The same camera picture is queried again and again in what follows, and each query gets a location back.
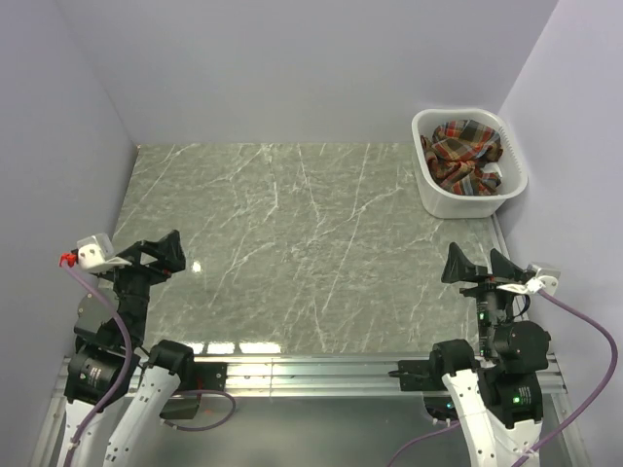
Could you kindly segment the plaid long sleeve shirt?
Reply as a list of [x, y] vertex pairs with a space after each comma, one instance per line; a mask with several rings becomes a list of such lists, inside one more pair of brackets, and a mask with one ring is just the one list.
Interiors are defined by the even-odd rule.
[[481, 169], [503, 155], [500, 134], [472, 119], [454, 120], [420, 137], [424, 160], [433, 181], [458, 196], [494, 196], [481, 183]]

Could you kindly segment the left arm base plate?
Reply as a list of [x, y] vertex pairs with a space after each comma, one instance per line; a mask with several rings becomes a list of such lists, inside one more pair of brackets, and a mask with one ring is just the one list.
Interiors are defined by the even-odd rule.
[[179, 391], [208, 389], [224, 391], [228, 364], [225, 362], [194, 362], [181, 378]]

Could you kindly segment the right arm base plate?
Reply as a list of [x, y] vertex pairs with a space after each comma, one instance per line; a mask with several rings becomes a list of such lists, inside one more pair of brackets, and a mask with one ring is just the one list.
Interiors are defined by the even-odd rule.
[[427, 360], [399, 360], [397, 368], [388, 372], [399, 380], [401, 392], [430, 392], [439, 389]]

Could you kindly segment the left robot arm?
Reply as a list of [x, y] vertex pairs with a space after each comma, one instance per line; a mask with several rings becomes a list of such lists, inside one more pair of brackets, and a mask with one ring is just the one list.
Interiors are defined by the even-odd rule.
[[146, 426], [158, 419], [176, 391], [196, 379], [192, 347], [160, 341], [143, 363], [138, 393], [125, 407], [132, 375], [141, 365], [150, 290], [186, 268], [179, 231], [156, 241], [138, 240], [117, 252], [105, 233], [78, 241], [59, 258], [103, 311], [83, 312], [74, 334], [76, 351], [65, 382], [61, 466], [127, 466]]

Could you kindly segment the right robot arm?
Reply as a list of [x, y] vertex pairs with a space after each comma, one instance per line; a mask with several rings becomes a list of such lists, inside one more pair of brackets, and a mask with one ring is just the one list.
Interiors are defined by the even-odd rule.
[[447, 389], [473, 466], [537, 466], [543, 396], [537, 374], [547, 369], [551, 337], [515, 312], [516, 298], [544, 291], [548, 276], [521, 269], [497, 250], [490, 264], [472, 263], [451, 243], [441, 280], [460, 283], [476, 304], [478, 348], [438, 342], [430, 353], [432, 383]]

